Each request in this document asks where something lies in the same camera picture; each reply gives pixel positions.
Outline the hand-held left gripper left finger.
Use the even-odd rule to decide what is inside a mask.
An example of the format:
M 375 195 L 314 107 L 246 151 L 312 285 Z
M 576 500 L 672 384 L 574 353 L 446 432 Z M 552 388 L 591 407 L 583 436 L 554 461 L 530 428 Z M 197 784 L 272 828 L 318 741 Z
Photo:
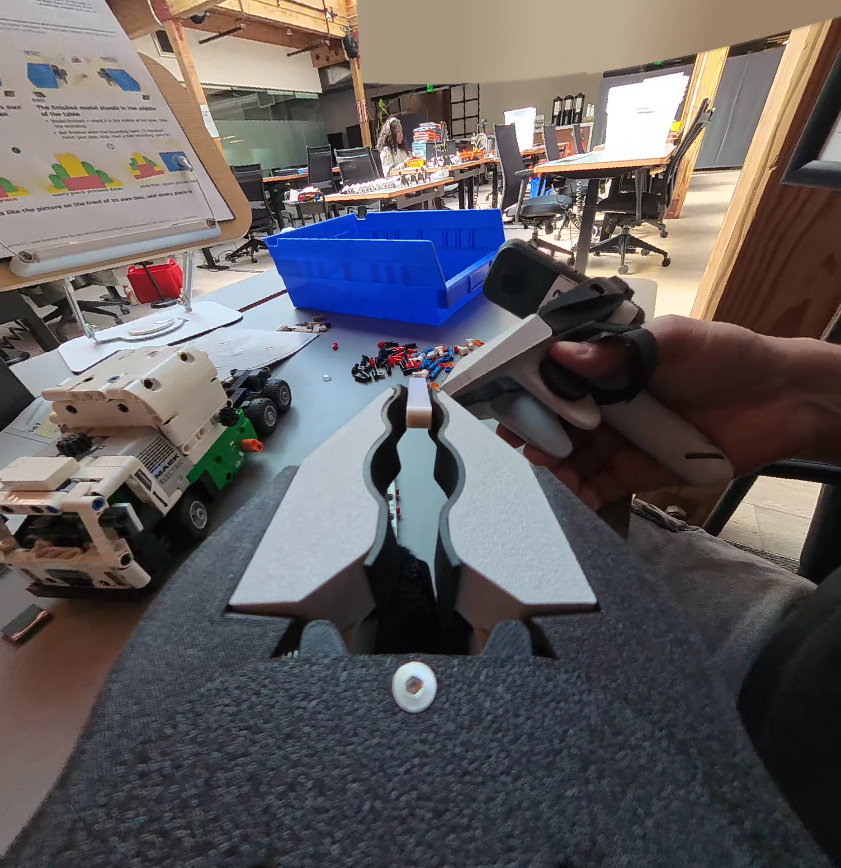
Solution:
M 387 494 L 400 468 L 406 388 L 386 388 L 306 457 L 238 582 L 229 609 L 334 624 L 372 653 L 400 549 Z

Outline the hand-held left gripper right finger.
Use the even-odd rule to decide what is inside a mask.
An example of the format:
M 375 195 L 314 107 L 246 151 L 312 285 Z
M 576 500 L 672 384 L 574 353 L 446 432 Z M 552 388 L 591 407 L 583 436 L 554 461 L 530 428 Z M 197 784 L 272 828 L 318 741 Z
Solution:
M 438 521 L 439 649 L 471 653 L 475 631 L 598 601 L 530 463 L 444 392 L 431 396 Z

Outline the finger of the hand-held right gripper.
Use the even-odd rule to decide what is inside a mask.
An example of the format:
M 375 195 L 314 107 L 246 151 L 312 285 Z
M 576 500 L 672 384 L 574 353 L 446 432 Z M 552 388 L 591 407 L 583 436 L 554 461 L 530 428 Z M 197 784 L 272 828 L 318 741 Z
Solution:
M 535 314 L 503 331 L 460 361 L 441 391 L 462 406 L 489 405 L 526 393 L 544 406 L 556 406 L 539 366 L 557 337 Z

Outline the pile of small lego pins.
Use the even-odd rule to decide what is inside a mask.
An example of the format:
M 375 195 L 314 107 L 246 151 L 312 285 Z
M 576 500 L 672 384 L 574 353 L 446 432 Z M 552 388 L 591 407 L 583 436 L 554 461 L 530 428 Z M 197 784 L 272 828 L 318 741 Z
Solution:
M 373 353 L 361 354 L 351 368 L 351 376 L 356 383 L 366 385 L 402 372 L 406 377 L 423 378 L 438 390 L 462 358 L 483 346 L 484 342 L 476 339 L 427 348 L 419 348 L 415 342 L 380 341 Z

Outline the white green lego truck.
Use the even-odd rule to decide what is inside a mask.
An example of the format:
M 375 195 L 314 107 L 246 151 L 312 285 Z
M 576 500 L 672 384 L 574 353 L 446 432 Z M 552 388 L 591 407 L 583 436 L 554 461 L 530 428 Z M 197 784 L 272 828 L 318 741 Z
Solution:
M 222 378 L 193 346 L 117 353 L 42 396 L 59 436 L 0 471 L 0 563 L 65 599 L 155 591 L 292 405 L 268 366 Z

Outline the person's right hand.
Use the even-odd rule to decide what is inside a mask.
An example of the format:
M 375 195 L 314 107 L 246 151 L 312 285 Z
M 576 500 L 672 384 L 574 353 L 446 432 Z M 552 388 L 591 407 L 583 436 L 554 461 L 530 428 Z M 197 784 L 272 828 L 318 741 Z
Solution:
M 719 447 L 736 476 L 792 458 L 841 466 L 841 345 L 679 316 L 657 318 L 649 330 L 657 367 L 648 392 Z M 679 483 L 607 425 L 574 430 L 562 460 L 502 425 L 496 431 L 595 512 Z

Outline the black office chair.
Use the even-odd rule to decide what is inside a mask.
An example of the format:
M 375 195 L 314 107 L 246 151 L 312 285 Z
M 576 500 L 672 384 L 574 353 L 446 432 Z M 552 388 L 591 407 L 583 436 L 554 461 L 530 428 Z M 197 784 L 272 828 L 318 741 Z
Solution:
M 307 147 L 307 184 L 323 194 L 338 193 L 333 175 L 333 152 L 327 144 Z
M 529 195 L 531 173 L 524 166 L 515 127 L 496 125 L 494 134 L 503 179 L 501 197 L 503 215 L 507 216 L 512 211 L 514 226 L 519 225 L 524 229 L 533 230 L 531 238 L 527 241 L 529 246 L 537 250 L 544 249 L 550 255 L 564 255 L 567 264 L 574 266 L 576 255 L 572 250 L 539 237 L 540 230 L 545 234 L 551 234 L 556 223 L 561 223 L 562 228 L 571 221 L 574 216 L 575 199 L 573 185 L 566 184 L 558 189 L 554 188 L 550 194 L 531 197 Z
M 337 149 L 335 159 L 343 192 L 347 192 L 352 185 L 368 183 L 382 177 L 381 168 L 369 146 Z
M 629 253 L 662 256 L 662 266 L 671 264 L 671 259 L 662 250 L 632 235 L 630 229 L 649 223 L 667 237 L 664 223 L 665 213 L 671 204 L 679 167 L 696 142 L 698 136 L 709 124 L 714 109 L 710 99 L 705 97 L 696 117 L 687 131 L 681 136 L 670 160 L 661 175 L 650 176 L 649 170 L 641 169 L 633 177 L 614 178 L 610 193 L 597 205 L 597 211 L 604 214 L 600 229 L 600 240 L 591 246 L 593 255 L 616 252 L 620 255 L 619 274 L 627 274 L 625 257 Z
M 251 223 L 250 229 L 245 235 L 245 243 L 233 252 L 225 254 L 224 258 L 235 263 L 241 257 L 248 256 L 251 262 L 256 263 L 257 252 L 267 250 L 267 245 L 263 239 L 274 234 L 277 228 L 274 212 L 264 189 L 263 170 L 260 164 L 250 164 L 231 166 L 231 171 L 249 201 Z

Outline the wooden office desk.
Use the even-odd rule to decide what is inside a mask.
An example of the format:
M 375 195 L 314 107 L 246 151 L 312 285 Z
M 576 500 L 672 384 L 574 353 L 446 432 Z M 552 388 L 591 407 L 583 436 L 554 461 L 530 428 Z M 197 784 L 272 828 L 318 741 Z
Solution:
M 586 179 L 586 190 L 578 244 L 575 251 L 575 268 L 585 271 L 591 248 L 591 230 L 598 210 L 600 179 L 612 179 L 636 174 L 637 220 L 642 219 L 643 187 L 652 169 L 664 168 L 670 161 L 674 146 L 666 146 L 658 156 L 611 159 L 604 150 L 581 156 L 541 162 L 523 172 L 524 175 L 562 175 L 571 179 Z
M 331 208 L 354 212 L 361 218 L 369 212 L 429 210 L 444 195 L 452 179 L 444 170 L 434 172 L 422 182 L 409 183 L 410 178 L 410 175 L 394 175 L 346 185 L 339 193 L 324 195 L 324 201 Z

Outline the blue plastic bin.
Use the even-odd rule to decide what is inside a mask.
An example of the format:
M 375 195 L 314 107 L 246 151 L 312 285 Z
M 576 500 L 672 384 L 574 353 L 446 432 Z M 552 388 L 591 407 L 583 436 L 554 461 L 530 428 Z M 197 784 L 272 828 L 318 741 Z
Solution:
M 505 243 L 495 209 L 350 213 L 265 239 L 298 309 L 439 326 Z

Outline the grey paper sheet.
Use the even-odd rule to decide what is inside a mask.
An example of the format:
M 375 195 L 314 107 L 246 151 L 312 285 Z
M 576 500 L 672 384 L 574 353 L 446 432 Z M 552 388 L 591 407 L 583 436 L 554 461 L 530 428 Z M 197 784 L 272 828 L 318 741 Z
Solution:
M 211 331 L 187 343 L 206 353 L 226 380 L 231 372 L 259 371 L 297 353 L 317 335 L 294 331 L 263 331 L 231 326 Z

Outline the red plastic box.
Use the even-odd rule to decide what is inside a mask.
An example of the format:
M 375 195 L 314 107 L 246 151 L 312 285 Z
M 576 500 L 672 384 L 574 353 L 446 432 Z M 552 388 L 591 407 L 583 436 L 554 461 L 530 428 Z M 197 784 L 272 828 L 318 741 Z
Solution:
M 128 266 L 126 276 L 135 298 L 142 305 L 167 307 L 183 293 L 183 269 L 174 259 L 160 265 L 143 262 Z

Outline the small dark flat piece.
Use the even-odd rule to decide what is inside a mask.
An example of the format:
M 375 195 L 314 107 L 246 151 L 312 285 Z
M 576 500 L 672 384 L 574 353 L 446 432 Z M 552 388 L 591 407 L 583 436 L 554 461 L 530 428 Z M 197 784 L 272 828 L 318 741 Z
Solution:
M 4 640 L 13 644 L 27 642 L 46 625 L 52 618 L 52 613 L 37 604 L 28 606 L 22 613 L 14 617 L 1 628 Z

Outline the black framed marker sign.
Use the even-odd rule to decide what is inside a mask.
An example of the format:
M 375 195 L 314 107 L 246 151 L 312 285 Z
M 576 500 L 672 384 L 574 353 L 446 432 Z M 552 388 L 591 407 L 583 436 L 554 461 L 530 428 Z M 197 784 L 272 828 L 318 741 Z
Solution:
M 782 183 L 841 191 L 841 49 L 795 146 Z

